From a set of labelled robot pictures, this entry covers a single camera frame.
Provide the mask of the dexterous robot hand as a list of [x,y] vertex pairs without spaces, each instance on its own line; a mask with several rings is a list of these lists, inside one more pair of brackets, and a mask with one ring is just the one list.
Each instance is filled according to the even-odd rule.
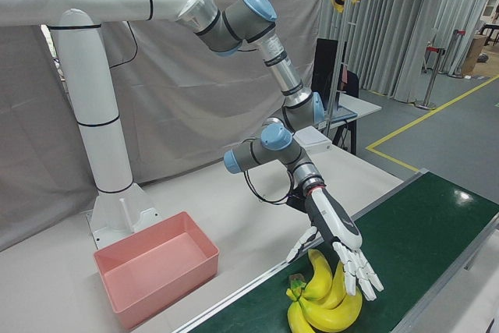
[[321,235],[344,264],[346,292],[355,295],[358,285],[367,300],[375,300],[376,292],[384,287],[361,250],[363,239],[359,229],[343,206],[323,186],[311,189],[304,198],[291,196],[286,204],[306,213],[311,227],[299,237],[285,261],[293,262],[308,243]]

